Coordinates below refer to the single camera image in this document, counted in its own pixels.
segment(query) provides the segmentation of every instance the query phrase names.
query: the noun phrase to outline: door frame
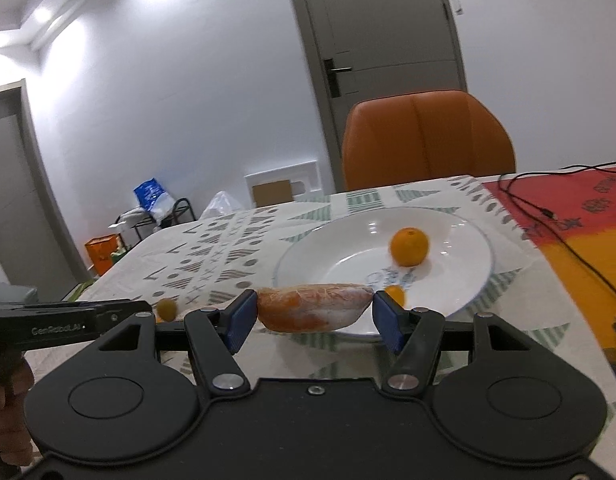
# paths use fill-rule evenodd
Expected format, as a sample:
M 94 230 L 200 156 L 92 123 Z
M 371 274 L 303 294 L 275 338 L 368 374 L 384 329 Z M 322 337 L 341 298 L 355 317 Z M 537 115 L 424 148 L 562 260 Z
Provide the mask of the door frame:
M 39 196 L 41 208 L 43 209 L 57 245 L 59 245 L 59 249 L 66 259 L 75 281 L 77 283 L 83 283 L 89 280 L 91 276 L 83 262 L 82 256 L 72 240 L 68 226 L 54 198 L 53 189 L 48 179 L 48 174 L 46 173 L 46 168 L 37 142 L 37 134 L 35 133 L 32 120 L 25 79 L 0 86 L 0 99 L 9 97 L 14 98 L 19 103 L 18 119 L 21 133 L 20 140 L 24 149 L 26 162 L 32 174 L 35 189 Z
M 328 81 L 326 78 L 326 73 L 323 70 L 321 56 L 319 55 L 319 48 L 317 46 L 317 39 L 314 35 L 314 29 L 312 27 L 310 11 L 308 10 L 306 0 L 291 0 L 291 3 L 294 7 L 294 15 L 299 27 L 301 41 L 303 42 L 308 71 L 310 73 L 310 79 L 312 80 L 312 87 L 314 89 L 314 94 L 317 101 L 317 108 L 319 109 L 319 117 L 321 118 L 321 124 L 323 126 L 323 134 L 326 140 L 326 147 L 328 149 L 332 176 L 335 181 L 335 190 L 336 192 L 343 192 L 345 191 L 345 182 L 341 160 L 341 146 L 339 145 L 339 140 L 337 139 L 334 113 L 330 106 L 330 98 L 328 94 Z M 450 34 L 453 40 L 460 86 L 463 91 L 467 91 L 468 85 L 466 82 L 465 68 L 463 66 L 463 56 L 461 55 L 461 44 L 459 43 L 459 34 L 457 32 L 456 23 L 454 22 L 454 13 L 452 12 L 450 0 L 443 0 L 443 6 L 445 8 L 446 16 L 448 17 Z

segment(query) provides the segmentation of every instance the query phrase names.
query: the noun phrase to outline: blue gripper pad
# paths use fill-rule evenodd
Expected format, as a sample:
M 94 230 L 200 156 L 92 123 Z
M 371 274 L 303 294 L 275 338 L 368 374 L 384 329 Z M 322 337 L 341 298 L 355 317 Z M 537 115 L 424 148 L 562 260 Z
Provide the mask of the blue gripper pad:
M 236 354 L 257 321 L 257 293 L 246 290 L 226 309 L 229 316 L 224 345 Z
M 396 354 L 401 352 L 406 344 L 406 337 L 399 329 L 400 317 L 407 311 L 403 310 L 385 292 L 375 292 L 373 297 L 373 321 L 388 350 Z

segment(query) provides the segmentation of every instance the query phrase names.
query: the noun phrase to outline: gray door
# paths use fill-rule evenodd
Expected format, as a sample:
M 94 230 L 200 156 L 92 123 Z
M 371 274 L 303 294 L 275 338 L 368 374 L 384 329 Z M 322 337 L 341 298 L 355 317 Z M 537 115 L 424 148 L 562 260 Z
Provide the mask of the gray door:
M 46 219 L 24 153 L 19 106 L 0 99 L 0 263 L 13 285 L 59 301 L 77 283 Z
M 350 108 L 367 99 L 462 89 L 445 0 L 305 0 L 339 146 Z

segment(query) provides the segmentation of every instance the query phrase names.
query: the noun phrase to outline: chair backrest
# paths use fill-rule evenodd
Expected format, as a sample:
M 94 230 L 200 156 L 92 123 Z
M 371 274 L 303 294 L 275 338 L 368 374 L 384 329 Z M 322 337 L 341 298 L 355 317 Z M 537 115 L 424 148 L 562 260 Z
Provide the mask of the chair backrest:
M 504 127 L 459 90 L 364 101 L 347 118 L 343 169 L 348 191 L 460 174 L 514 173 Z

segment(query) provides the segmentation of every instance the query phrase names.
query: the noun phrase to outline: metal screw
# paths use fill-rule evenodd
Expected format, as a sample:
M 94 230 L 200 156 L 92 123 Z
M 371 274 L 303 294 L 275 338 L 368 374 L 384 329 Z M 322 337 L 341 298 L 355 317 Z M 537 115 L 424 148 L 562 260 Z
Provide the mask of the metal screw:
M 414 390 L 419 386 L 419 379 L 414 375 L 397 374 L 388 379 L 388 386 L 395 390 Z
M 220 374 L 213 379 L 213 386 L 220 390 L 236 390 L 245 381 L 237 374 Z
M 308 386 L 308 393 L 310 395 L 323 395 L 326 393 L 326 389 L 323 386 L 317 386 L 316 384 L 313 386 Z

